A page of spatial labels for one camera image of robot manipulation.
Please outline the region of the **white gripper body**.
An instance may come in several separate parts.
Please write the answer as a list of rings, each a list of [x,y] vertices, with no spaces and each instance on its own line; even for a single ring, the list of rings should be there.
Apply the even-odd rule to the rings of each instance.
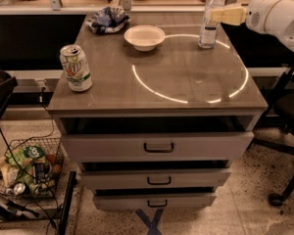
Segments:
[[[258,33],[265,33],[265,20],[273,0],[251,0],[247,7],[246,25]]]

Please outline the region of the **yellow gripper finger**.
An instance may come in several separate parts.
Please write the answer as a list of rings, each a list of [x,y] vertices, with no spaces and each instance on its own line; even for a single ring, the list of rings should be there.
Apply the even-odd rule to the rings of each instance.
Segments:
[[[223,24],[241,25],[246,21],[247,11],[240,4],[231,4],[211,10],[209,19]]]

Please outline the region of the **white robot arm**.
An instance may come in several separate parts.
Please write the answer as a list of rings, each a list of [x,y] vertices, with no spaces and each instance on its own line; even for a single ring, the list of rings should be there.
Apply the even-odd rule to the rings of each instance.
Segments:
[[[251,0],[247,7],[230,4],[209,11],[209,19],[246,26],[259,34],[276,37],[294,52],[294,0]]]

